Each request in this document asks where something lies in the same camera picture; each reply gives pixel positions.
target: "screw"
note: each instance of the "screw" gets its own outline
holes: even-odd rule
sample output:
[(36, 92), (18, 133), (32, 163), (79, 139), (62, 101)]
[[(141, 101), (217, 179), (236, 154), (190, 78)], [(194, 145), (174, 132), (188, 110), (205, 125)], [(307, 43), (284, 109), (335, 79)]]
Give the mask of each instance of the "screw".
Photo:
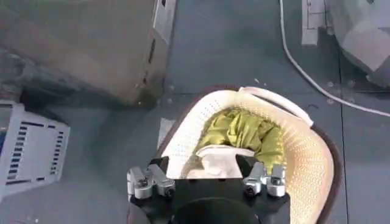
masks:
[(250, 186), (246, 186), (244, 192), (248, 198), (254, 198), (255, 196), (255, 191)]
[(271, 183), (273, 185), (280, 185), (282, 183), (282, 181), (279, 178), (271, 178)]
[(175, 190), (172, 189), (172, 188), (170, 188), (170, 189), (168, 189), (168, 190), (165, 192), (165, 197), (167, 197), (167, 198), (172, 198), (174, 194), (175, 194)]
[(147, 179), (138, 180), (138, 185), (140, 187), (146, 187), (147, 186)]

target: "bolt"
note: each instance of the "bolt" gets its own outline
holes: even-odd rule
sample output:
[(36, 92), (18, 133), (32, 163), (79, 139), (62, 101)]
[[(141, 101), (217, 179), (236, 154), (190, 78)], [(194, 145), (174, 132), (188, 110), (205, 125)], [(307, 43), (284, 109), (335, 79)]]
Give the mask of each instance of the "bolt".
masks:
[(355, 99), (353, 97), (348, 97), (347, 100), (350, 103), (355, 103)]
[(250, 186), (246, 186), (244, 192), (248, 198), (254, 198), (256, 196), (255, 191)]
[(327, 103), (328, 104), (333, 104), (335, 101), (334, 100), (332, 100), (332, 99), (327, 99)]
[(356, 83), (355, 83), (355, 81), (353, 81), (353, 80), (349, 80), (348, 83), (347, 83), (348, 87), (351, 87), (351, 88), (354, 87), (355, 84), (356, 84)]

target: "perforated basket wall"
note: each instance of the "perforated basket wall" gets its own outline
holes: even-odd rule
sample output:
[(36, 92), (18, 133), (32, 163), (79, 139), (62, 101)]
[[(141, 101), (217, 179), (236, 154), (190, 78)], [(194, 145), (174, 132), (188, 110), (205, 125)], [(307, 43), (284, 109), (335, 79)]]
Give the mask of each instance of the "perforated basket wall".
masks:
[(333, 159), (326, 143), (303, 120), (248, 93), (215, 91), (192, 107), (162, 154), (169, 156), (167, 176), (180, 178), (206, 121), (215, 113), (233, 107), (249, 110), (282, 127), (291, 223), (316, 223), (333, 180)]
[(2, 117), (5, 138), (0, 154), (0, 199), (44, 186), (61, 178), (70, 128), (57, 121), (26, 112), (18, 103), (0, 103), (11, 109), (9, 122)]

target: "white plastic crate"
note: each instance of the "white plastic crate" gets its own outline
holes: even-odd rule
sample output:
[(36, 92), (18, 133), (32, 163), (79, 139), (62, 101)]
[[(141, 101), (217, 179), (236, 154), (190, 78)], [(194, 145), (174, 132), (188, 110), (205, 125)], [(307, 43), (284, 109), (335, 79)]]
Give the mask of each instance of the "white plastic crate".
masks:
[(70, 128), (0, 100), (0, 201), (61, 178)]

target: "floor seam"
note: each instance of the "floor seam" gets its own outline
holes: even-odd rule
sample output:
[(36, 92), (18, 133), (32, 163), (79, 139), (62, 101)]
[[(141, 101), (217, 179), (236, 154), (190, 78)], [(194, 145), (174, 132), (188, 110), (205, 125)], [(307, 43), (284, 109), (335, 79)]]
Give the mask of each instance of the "floor seam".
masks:
[[(339, 52), (339, 58), (338, 58), (338, 64), (339, 64), (339, 82), (342, 84), (342, 75), (341, 75), (341, 51), (340, 48), (338, 49)], [(340, 88), (341, 95), (340, 97), (344, 97), (344, 87)], [(343, 105), (340, 104), (340, 112), (341, 112), (341, 144), (342, 144), (342, 159), (344, 163), (344, 185), (346, 187), (346, 212), (347, 212), (347, 223), (349, 223), (349, 213), (348, 213), (348, 193), (347, 193), (347, 170), (346, 170), (346, 153), (345, 153), (345, 143), (344, 143), (344, 117), (343, 117)]]

